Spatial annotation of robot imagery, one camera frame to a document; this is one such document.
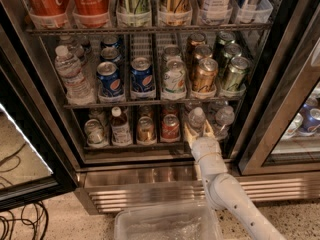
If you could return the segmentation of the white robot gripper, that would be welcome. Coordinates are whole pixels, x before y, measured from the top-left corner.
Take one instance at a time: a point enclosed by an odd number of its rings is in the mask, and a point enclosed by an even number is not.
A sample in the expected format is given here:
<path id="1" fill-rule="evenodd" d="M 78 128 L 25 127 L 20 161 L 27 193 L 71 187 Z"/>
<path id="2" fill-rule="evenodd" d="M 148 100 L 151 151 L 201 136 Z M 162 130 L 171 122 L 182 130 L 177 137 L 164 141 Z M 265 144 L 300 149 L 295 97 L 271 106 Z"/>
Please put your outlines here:
<path id="1" fill-rule="evenodd" d="M 221 155 L 219 142 L 214 139 L 215 134 L 208 120 L 204 124 L 204 136 L 184 124 L 184 139 L 191 147 L 191 154 L 200 167 L 203 180 L 211 180 L 216 175 L 226 173 L 227 167 Z"/>

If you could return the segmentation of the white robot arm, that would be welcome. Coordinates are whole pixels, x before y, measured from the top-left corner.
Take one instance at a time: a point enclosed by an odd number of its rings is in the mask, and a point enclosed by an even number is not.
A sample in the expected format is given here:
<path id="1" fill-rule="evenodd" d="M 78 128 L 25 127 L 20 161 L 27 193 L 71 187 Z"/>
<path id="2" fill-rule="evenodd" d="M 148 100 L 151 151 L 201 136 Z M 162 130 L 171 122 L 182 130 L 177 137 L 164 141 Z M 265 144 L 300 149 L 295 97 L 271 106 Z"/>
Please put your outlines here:
<path id="1" fill-rule="evenodd" d="M 209 207 L 214 210 L 227 209 L 241 222 L 253 240 L 286 240 L 258 210 L 238 180 L 228 172 L 210 124 L 206 122 L 202 135 L 199 135 L 185 123 L 184 137 L 199 166 Z"/>

